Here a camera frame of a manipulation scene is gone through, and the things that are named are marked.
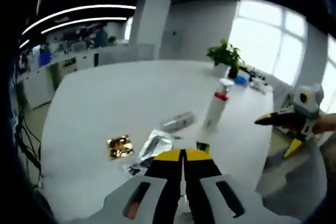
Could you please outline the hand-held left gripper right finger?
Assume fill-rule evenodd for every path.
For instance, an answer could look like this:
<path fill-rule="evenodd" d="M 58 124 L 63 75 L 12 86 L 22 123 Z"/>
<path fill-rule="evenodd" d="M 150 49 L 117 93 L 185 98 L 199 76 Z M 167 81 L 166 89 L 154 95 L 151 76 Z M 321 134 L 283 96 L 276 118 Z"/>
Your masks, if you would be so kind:
<path fill-rule="evenodd" d="M 260 197 L 223 176 L 203 151 L 184 150 L 186 196 L 194 223 L 262 223 L 265 208 Z"/>

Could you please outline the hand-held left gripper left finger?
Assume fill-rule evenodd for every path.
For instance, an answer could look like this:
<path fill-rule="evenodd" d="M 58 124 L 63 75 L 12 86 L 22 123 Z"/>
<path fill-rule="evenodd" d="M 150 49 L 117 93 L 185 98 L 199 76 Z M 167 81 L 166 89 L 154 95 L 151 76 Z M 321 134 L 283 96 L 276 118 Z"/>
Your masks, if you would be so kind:
<path fill-rule="evenodd" d="M 181 197 L 184 151 L 155 157 L 144 175 L 136 175 L 109 194 L 103 209 L 107 223 L 173 223 Z"/>

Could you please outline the person's right hand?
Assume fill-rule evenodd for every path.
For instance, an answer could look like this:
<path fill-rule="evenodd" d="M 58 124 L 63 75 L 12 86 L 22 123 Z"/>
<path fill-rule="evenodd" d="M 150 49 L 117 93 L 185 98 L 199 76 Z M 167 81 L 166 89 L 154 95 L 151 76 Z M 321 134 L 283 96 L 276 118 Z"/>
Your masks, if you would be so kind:
<path fill-rule="evenodd" d="M 320 116 L 313 127 L 314 134 L 335 131 L 336 113 L 330 113 Z"/>

